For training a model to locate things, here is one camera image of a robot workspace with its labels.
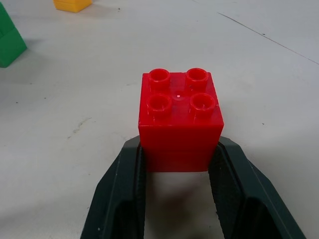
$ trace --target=white floor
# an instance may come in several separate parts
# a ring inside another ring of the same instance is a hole
[[[213,73],[222,135],[318,238],[317,0],[2,3],[29,49],[0,69],[0,239],[79,239],[98,181],[138,134],[142,73],[158,67]],[[146,239],[222,238],[207,173],[153,176]]]

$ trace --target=red toy block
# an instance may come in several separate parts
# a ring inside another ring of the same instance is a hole
[[[143,74],[139,132],[148,171],[207,171],[223,127],[210,73]]]

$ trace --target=plastic block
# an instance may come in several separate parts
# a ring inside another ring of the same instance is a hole
[[[92,0],[54,0],[54,5],[57,10],[79,12],[92,4]]]
[[[148,171],[207,171],[224,126],[211,74],[143,74],[139,115]]]
[[[0,67],[10,65],[25,50],[25,42],[18,30],[14,28],[0,38]]]
[[[0,2],[0,37],[6,35],[14,29],[14,24],[5,10],[4,6]]]

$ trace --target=green toy block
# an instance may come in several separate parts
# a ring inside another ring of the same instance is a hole
[[[0,37],[6,35],[14,29],[14,23],[0,2]]]
[[[0,67],[9,66],[25,50],[25,42],[14,28],[0,38]]]

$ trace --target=yellow toy block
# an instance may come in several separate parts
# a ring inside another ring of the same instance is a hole
[[[92,0],[53,0],[55,8],[62,11],[79,12],[92,4]]]

